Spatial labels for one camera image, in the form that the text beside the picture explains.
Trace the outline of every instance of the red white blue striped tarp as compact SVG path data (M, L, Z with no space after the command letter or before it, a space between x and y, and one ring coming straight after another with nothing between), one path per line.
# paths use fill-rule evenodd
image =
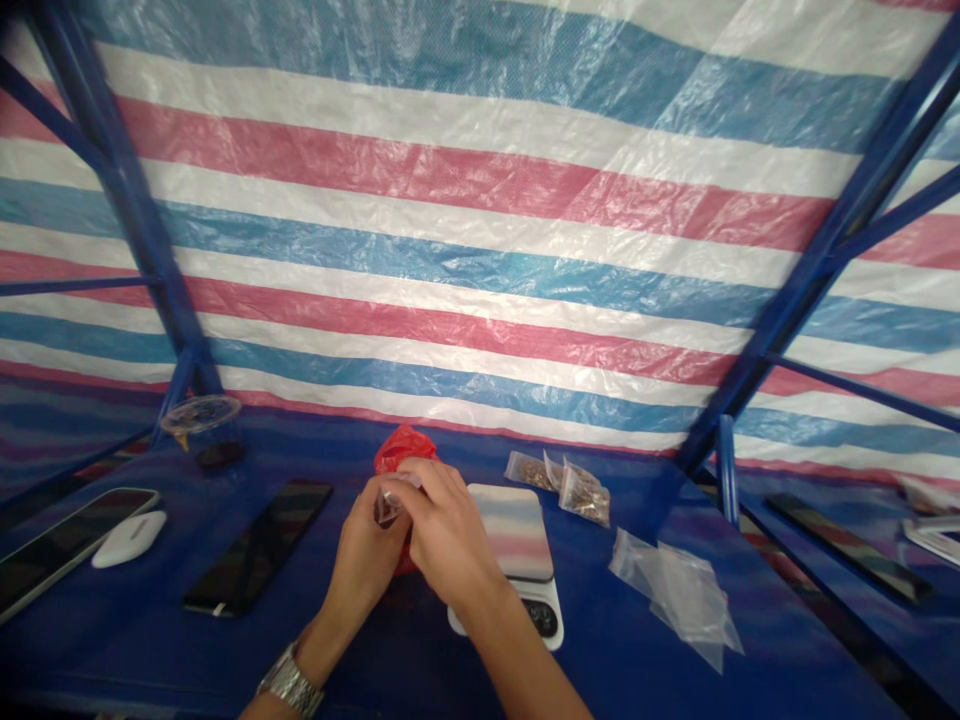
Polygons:
M670 453L955 3L120 0L84 17L228 390ZM26 30L5 53L56 90ZM0 102L0 281L133 270L93 174ZM901 197L960 160L960 110ZM960 202L790 355L960 406ZM0 301L4 373L160 387L141 289ZM960 480L950 433L786 371L746 465Z

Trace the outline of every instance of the white computer mouse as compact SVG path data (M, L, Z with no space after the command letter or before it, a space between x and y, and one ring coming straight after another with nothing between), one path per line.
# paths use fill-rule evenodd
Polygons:
M103 569L140 557L153 545L166 521L163 510L127 518L107 535L91 564Z

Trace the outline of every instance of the black smartphone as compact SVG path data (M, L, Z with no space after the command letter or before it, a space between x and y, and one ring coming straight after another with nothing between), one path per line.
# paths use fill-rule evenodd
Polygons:
M183 606L215 617L249 612L331 495L326 483L290 481L186 594Z
M873 582L897 597L919 605L933 592L933 586L922 577L891 560L846 528L828 520L797 496L779 493L768 497L766 502L779 515L837 551Z
M155 490L110 490L0 560L0 625L92 555L113 528L159 499Z

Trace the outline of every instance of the digital scale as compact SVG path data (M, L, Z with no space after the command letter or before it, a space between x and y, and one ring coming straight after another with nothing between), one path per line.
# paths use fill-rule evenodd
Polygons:
M960 567L960 515L904 520L907 540Z
M563 644L563 616L540 498L524 488L472 483L467 489L480 510L500 569L516 588L547 649L557 650ZM447 619L454 631L466 636L449 606Z

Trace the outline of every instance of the metal watch band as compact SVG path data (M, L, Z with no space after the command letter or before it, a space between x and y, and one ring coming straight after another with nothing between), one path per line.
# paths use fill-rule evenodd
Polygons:
M320 707L323 690L318 690L307 680L297 667L293 654L297 643L293 642L284 650L283 655L273 664L270 671L260 682L257 694L269 692L292 707L305 720L310 720Z

